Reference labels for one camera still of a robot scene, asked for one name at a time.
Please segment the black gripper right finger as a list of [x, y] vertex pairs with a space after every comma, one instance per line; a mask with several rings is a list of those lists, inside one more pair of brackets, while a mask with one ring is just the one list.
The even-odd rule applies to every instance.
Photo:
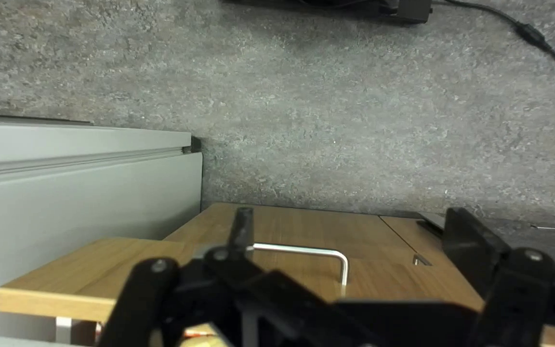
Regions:
[[555, 260], [532, 247], [509, 247], [466, 208], [449, 208], [443, 253], [484, 299], [472, 347], [539, 347], [555, 326]]

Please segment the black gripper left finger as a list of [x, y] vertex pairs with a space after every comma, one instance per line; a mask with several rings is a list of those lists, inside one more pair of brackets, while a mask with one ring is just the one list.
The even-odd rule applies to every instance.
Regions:
[[210, 324], [231, 347], [380, 347], [381, 339], [337, 305], [248, 256], [254, 210], [237, 208], [225, 245], [179, 266], [133, 266], [98, 347], [181, 347], [185, 330]]

